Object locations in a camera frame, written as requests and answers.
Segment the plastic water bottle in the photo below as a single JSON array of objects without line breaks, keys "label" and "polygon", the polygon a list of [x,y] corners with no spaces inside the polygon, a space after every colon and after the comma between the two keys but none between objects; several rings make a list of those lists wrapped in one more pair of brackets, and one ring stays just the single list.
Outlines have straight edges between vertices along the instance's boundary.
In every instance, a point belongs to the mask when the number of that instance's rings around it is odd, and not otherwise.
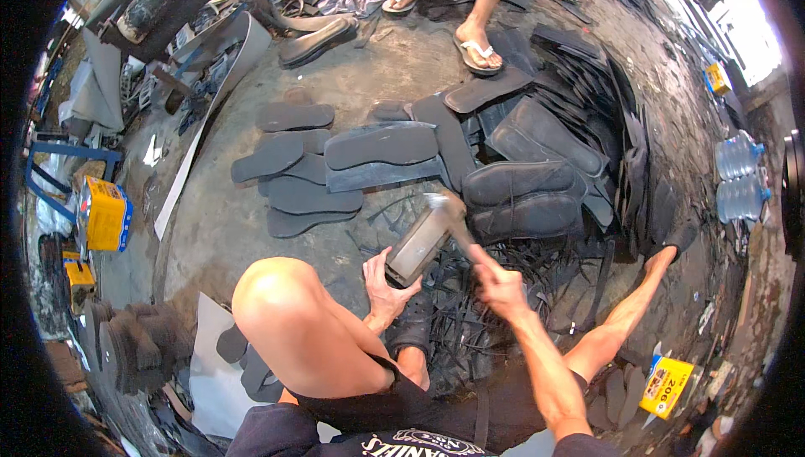
[{"label": "plastic water bottle", "polygon": [[757,221],[763,202],[771,197],[761,173],[722,181],[716,190],[718,218],[727,224],[732,220]]},{"label": "plastic water bottle", "polygon": [[734,138],[716,145],[716,169],[721,179],[733,179],[754,172],[760,156],[766,151],[763,144],[755,144],[746,130],[739,130]]}]

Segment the hammer head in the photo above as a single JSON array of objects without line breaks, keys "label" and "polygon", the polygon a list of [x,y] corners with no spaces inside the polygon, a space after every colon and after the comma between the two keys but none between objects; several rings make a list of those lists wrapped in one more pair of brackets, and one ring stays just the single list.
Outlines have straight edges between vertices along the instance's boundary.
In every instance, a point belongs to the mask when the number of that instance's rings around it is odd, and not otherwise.
[{"label": "hammer head", "polygon": [[442,210],[451,220],[462,221],[467,213],[467,206],[450,190],[426,193],[425,199],[428,201],[428,207]]}]

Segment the white plastic bag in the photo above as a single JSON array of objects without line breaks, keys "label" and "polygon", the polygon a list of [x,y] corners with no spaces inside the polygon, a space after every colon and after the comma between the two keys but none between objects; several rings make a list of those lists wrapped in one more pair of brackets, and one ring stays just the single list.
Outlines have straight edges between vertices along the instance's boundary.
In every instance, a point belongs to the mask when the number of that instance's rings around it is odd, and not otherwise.
[{"label": "white plastic bag", "polygon": [[[77,205],[78,195],[75,193],[70,194],[70,198],[65,204],[65,209],[75,213]],[[73,223],[54,208],[50,207],[50,205],[40,197],[37,197],[36,200],[36,223],[39,225],[39,230],[45,235],[50,235],[54,231],[57,231],[66,237],[70,236],[70,232],[73,230]]]},{"label": "white plastic bag", "polygon": [[[51,177],[53,177],[56,181],[62,183],[66,187],[69,187],[70,176],[67,175],[67,171],[65,170],[65,160],[67,160],[67,155],[50,153],[50,158],[48,158],[46,161],[43,161],[42,165],[40,165],[39,168],[50,174]],[[57,195],[65,194],[64,191],[54,187],[50,182],[45,181],[45,179],[42,176],[36,174],[33,171],[31,171],[31,177],[34,179],[34,182],[39,185],[40,188],[47,191],[48,193],[53,193]]]}]

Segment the metal stand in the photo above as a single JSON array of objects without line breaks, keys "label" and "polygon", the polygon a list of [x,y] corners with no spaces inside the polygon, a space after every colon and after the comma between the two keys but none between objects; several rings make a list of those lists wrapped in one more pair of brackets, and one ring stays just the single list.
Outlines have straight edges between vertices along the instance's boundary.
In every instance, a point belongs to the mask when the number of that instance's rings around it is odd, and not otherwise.
[{"label": "metal stand", "polygon": [[44,200],[47,205],[54,208],[56,212],[70,220],[70,222],[73,224],[75,224],[75,214],[67,210],[65,206],[59,203],[58,200],[48,195],[45,190],[39,187],[39,185],[34,182],[34,179],[31,176],[31,171],[41,176],[42,179],[51,183],[54,187],[58,188],[66,195],[71,194],[73,189],[60,183],[53,178],[53,176],[45,172],[42,167],[36,165],[34,163],[34,153],[56,153],[59,155],[67,155],[68,157],[85,157],[92,160],[105,160],[106,170],[104,170],[103,174],[103,179],[105,181],[110,181],[112,179],[114,164],[120,161],[122,157],[121,153],[111,150],[95,150],[93,148],[85,148],[83,146],[56,145],[49,142],[38,141],[31,143],[31,150],[28,152],[28,162],[25,165],[25,184],[31,189],[31,191],[34,192],[37,197]]}]

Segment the black shorts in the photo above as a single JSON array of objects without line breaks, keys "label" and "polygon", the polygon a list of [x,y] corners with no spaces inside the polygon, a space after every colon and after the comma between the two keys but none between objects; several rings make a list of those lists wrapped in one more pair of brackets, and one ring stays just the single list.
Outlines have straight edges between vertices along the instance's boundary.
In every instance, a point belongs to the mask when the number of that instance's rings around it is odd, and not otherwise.
[{"label": "black shorts", "polygon": [[[391,362],[377,356],[372,358],[394,373],[395,380],[388,392],[339,399],[294,394],[299,407],[344,434],[415,427],[468,442],[475,440],[478,397],[467,397],[459,402],[433,399]],[[587,381],[575,372],[573,375],[584,392]],[[545,429],[545,420],[534,401],[525,364],[507,367],[488,383],[486,391],[488,436],[484,448],[490,452],[503,452]]]}]

